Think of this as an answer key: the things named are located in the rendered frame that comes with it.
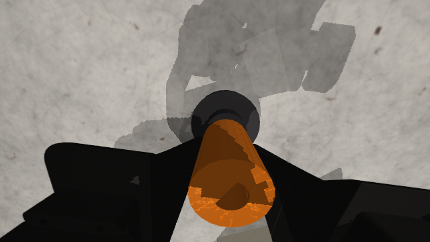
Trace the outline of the orange knob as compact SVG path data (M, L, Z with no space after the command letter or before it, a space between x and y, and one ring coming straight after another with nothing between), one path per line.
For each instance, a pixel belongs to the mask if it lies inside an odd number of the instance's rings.
M227 119L206 129L188 188L193 210L220 227L260 220L275 199L272 179L249 135Z

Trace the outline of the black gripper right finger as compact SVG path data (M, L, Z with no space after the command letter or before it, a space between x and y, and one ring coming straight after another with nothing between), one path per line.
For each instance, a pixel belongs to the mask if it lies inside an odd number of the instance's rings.
M275 187L265 215L273 242L341 242L360 212L430 220L430 190L322 180L253 144Z

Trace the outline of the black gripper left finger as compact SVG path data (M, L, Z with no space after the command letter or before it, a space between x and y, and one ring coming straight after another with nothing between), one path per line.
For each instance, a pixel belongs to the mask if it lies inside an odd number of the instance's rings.
M170 242L203 137L158 154L80 143L44 153L53 191L61 188L138 200L141 242Z

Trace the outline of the dark stepped round pedestal with shaft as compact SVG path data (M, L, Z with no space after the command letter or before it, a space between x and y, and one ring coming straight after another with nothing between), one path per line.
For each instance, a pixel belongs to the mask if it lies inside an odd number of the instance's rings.
M242 125L254 143L260 127L258 111L249 99L230 90L215 91L196 106L191 117L193 137L204 137L209 125L224 119Z

